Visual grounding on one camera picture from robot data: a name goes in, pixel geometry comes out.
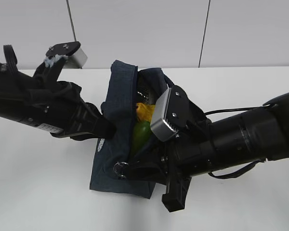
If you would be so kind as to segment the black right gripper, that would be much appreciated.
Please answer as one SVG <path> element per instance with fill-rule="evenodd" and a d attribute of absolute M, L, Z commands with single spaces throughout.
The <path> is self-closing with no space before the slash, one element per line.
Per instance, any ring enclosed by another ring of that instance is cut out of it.
<path fill-rule="evenodd" d="M 165 163 L 136 161 L 125 167 L 128 180 L 166 185 L 162 203 L 169 212 L 185 209 L 193 176 L 214 171 L 214 145 L 209 134 L 210 120 L 190 121 L 179 130 L 168 120 L 156 122 L 156 136 L 164 142 L 161 148 Z"/>

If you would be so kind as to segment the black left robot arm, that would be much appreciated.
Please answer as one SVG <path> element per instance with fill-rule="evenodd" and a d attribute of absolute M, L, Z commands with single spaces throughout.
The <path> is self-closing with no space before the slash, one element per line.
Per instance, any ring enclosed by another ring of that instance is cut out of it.
<path fill-rule="evenodd" d="M 60 81 L 66 65 L 82 67 L 86 56 L 78 41 L 51 46 L 33 76 L 20 72 L 11 45 L 4 45 L 0 62 L 0 117 L 44 130 L 55 138 L 76 141 L 110 139 L 115 125 L 92 103 L 84 101 L 81 87 Z"/>

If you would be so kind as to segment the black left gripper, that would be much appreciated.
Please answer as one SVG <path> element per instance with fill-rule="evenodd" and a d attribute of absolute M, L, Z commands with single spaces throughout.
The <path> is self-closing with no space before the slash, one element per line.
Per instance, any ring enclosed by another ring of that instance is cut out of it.
<path fill-rule="evenodd" d="M 81 98 L 81 87 L 59 81 L 57 89 L 29 89 L 24 102 L 24 124 L 55 138 L 110 139 L 116 127 L 92 103 Z"/>

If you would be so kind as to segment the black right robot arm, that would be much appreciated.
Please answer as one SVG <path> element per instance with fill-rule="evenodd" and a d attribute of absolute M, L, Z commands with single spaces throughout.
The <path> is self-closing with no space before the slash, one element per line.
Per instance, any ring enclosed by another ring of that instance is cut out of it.
<path fill-rule="evenodd" d="M 164 184 L 162 202 L 174 212 L 185 208 L 193 176 L 214 176 L 215 171 L 241 165 L 220 176 L 234 179 L 258 163 L 289 158 L 289 93 L 212 122 L 181 87 L 173 86 L 157 100 L 150 127 L 159 145 L 130 162 L 123 174 Z"/>

